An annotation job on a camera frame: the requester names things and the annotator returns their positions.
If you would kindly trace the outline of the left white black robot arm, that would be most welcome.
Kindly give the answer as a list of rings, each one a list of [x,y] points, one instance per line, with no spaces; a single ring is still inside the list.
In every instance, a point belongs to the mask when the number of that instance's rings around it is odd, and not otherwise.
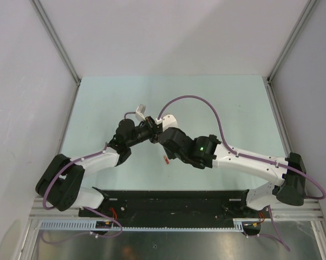
[[[99,217],[106,215],[109,202],[98,189],[82,187],[83,179],[123,164],[132,154],[131,147],[137,144],[146,140],[158,142],[163,122],[163,119],[148,116],[136,126],[133,120],[123,119],[103,150],[76,159],[64,154],[54,156],[35,188],[43,197],[43,208],[59,211],[71,207],[90,208]]]

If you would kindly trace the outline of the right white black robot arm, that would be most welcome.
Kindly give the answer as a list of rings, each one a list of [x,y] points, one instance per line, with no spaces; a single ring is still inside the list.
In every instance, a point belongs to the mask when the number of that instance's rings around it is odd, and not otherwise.
[[[245,155],[244,151],[229,151],[215,135],[191,139],[176,127],[162,132],[158,142],[169,159],[179,159],[202,170],[229,168],[266,180],[266,184],[245,193],[245,200],[239,204],[239,210],[245,217],[253,217],[259,210],[276,203],[290,206],[304,204],[305,179],[295,172],[302,169],[301,159],[296,154],[286,159],[260,155],[256,160],[255,153]]]

